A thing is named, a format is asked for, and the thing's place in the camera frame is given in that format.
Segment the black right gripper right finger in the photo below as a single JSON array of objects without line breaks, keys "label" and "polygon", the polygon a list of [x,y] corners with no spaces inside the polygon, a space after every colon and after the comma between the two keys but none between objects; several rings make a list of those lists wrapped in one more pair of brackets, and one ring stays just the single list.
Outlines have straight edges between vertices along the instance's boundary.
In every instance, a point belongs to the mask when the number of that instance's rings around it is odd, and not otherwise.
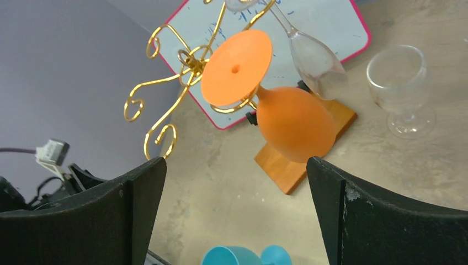
[{"label": "black right gripper right finger", "polygon": [[330,264],[466,264],[467,212],[415,200],[312,157],[307,176]]}]

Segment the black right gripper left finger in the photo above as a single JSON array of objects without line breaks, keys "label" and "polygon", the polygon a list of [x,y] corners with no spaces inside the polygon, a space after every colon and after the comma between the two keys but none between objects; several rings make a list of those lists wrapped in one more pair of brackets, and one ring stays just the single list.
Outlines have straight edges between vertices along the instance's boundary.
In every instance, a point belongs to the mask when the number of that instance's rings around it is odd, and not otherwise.
[{"label": "black right gripper left finger", "polygon": [[2,264],[144,264],[167,164],[154,158],[38,210],[1,214]]}]

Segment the blue plastic wine glass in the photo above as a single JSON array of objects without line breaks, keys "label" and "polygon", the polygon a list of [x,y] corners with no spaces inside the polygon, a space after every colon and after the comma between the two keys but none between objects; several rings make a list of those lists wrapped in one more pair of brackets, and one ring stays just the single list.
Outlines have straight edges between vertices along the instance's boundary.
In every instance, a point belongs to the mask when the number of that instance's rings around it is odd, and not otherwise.
[{"label": "blue plastic wine glass", "polygon": [[207,251],[202,265],[292,265],[288,252],[278,245],[267,246],[260,256],[240,246],[216,246]]}]

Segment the orange plastic wine glass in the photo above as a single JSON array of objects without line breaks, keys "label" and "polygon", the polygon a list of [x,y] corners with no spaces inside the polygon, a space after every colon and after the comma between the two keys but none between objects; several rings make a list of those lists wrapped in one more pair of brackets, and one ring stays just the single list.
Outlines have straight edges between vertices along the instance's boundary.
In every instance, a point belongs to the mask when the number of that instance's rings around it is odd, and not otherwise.
[{"label": "orange plastic wine glass", "polygon": [[271,147],[297,163],[325,156],[337,135],[332,115],[317,98],[299,88],[263,88],[260,83],[272,57],[272,42],[261,30],[229,37],[204,67],[203,98],[214,107],[227,107],[255,94],[259,131]]}]

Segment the clear wine glass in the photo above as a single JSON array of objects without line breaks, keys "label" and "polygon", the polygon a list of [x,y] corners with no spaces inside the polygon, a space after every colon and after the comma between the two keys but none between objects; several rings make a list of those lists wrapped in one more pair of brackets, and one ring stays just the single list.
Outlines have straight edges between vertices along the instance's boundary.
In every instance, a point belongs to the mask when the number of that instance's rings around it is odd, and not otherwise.
[{"label": "clear wine glass", "polygon": [[337,55],[320,40],[293,26],[278,1],[226,1],[233,17],[246,28],[265,31],[271,38],[273,58],[265,77],[269,87],[299,82],[324,100],[338,98],[349,86]]}]

